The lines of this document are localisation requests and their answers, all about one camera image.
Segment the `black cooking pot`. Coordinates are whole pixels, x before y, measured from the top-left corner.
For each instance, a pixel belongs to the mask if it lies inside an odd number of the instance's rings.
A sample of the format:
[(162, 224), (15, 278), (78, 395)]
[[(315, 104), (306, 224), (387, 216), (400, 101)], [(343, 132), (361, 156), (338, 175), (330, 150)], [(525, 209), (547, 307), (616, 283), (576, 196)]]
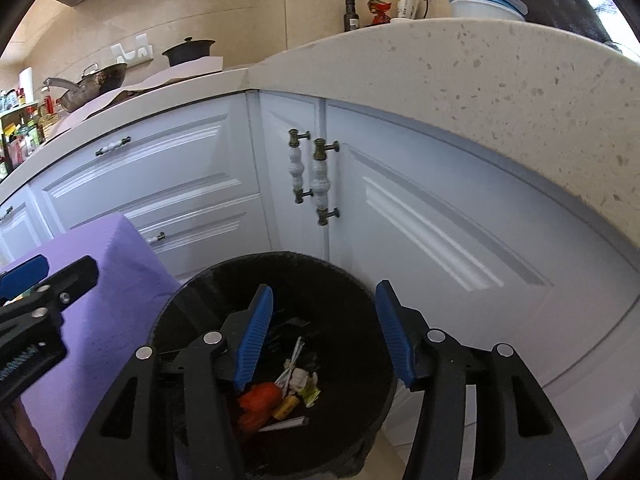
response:
[(192, 37), (186, 37), (181, 44), (165, 50), (163, 56), (168, 58), (170, 66), (177, 66), (186, 62), (198, 60), (199, 58), (205, 58), (210, 55), (210, 49), (215, 44), (215, 40), (210, 39), (198, 39), (194, 40)]

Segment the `dark sauce bottle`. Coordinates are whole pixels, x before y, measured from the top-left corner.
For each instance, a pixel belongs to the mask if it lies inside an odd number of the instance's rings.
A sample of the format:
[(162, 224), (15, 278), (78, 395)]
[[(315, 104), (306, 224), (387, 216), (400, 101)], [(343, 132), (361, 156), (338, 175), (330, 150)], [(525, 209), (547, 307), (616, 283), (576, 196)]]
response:
[(359, 15), (356, 12), (356, 0), (345, 0), (343, 23), (345, 32), (360, 29)]

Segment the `black trash bin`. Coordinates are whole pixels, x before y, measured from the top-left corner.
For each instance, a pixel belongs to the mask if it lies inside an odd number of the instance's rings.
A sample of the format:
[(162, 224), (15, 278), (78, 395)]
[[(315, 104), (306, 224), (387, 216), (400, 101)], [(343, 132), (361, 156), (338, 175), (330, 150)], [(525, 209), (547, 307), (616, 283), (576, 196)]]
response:
[(397, 386), (370, 288), (342, 269), (296, 252), (263, 252), (211, 266), (164, 305), (149, 342), (167, 359), (198, 336), (219, 330), (250, 305), (259, 285), (272, 289), (268, 335), (255, 370), (258, 384), (275, 380), (292, 356), (318, 377), (318, 399), (298, 406), (304, 426), (240, 434), (250, 479), (355, 477), (363, 470)]

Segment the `white cabinet doors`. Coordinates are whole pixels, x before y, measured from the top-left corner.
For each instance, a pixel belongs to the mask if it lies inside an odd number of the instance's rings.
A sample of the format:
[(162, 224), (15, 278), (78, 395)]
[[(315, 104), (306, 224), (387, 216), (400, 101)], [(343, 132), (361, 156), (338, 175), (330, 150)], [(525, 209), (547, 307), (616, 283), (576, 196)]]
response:
[(639, 425), (639, 253), (515, 162), (367, 107), (245, 91), (93, 117), (1, 185), (1, 260), (121, 214), (175, 280), (289, 250), (399, 298), (462, 344), (520, 352), (590, 478)]

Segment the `red plastic bag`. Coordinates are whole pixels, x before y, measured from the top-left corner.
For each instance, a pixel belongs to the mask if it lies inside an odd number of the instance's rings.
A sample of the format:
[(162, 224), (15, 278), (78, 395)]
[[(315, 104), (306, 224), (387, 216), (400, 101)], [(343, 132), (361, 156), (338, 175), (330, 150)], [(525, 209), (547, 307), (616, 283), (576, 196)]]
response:
[(242, 434), (254, 434), (262, 429), (281, 402), (282, 391), (274, 382), (254, 385), (239, 398), (242, 411), (238, 420), (239, 430)]

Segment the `green white wrapper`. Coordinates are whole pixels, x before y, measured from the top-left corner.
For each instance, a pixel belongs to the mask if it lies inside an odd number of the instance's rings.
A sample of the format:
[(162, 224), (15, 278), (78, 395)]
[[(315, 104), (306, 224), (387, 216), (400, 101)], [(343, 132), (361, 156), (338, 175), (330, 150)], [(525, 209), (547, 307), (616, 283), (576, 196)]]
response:
[(318, 387), (318, 375), (316, 373), (309, 374), (306, 370), (296, 367), (292, 371), (288, 388), (296, 396), (300, 396), (306, 408), (311, 408), (320, 396)]

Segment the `red decorative figure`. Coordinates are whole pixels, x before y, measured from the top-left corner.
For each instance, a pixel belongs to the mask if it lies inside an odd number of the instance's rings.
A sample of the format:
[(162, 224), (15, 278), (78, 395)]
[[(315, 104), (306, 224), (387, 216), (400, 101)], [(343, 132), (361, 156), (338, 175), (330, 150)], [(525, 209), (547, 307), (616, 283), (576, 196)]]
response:
[(371, 25), (382, 25), (390, 22), (390, 9), (392, 4), (383, 0), (369, 0), (368, 9), (372, 14)]

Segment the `white spice rack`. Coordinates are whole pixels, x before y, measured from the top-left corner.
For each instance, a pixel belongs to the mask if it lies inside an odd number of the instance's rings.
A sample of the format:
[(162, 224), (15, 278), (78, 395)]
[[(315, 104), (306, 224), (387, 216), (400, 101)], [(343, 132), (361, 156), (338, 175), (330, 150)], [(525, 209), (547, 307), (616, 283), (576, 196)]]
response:
[(1, 92), (1, 179), (29, 158), (44, 142), (37, 102), (23, 88)]

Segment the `stacked white bowls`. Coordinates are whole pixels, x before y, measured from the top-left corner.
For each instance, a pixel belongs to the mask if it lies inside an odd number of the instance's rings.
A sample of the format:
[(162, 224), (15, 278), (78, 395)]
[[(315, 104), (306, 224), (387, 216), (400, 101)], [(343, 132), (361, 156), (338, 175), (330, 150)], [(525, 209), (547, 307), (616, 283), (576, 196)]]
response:
[(521, 0), (448, 0), (454, 18), (491, 18), (524, 22), (528, 7)]

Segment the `metal wok pan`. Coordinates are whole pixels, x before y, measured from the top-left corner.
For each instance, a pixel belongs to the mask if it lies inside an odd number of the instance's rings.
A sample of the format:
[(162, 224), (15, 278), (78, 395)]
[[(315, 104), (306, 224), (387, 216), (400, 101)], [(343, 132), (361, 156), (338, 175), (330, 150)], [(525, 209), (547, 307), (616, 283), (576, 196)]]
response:
[(48, 88), (64, 89), (65, 92), (58, 98), (58, 102), (67, 113), (73, 113), (102, 94), (120, 88), (125, 80), (127, 68), (126, 63), (116, 63), (91, 74), (82, 74), (78, 82), (49, 77), (42, 84)]

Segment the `purple tablecloth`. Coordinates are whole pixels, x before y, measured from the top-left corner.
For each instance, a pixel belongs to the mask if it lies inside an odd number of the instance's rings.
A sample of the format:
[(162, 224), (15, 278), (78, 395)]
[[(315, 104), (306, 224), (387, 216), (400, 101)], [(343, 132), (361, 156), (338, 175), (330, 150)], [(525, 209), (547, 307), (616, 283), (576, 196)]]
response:
[(62, 312), (66, 358), (12, 404), (1, 404), (1, 474), (6, 479), (65, 478), (77, 443), (114, 380), (137, 348), (156, 349), (149, 342), (150, 330), (178, 289), (121, 214), (50, 240), (7, 271), (36, 255), (48, 260), (47, 278), (83, 256), (96, 260), (99, 277), (93, 289)]

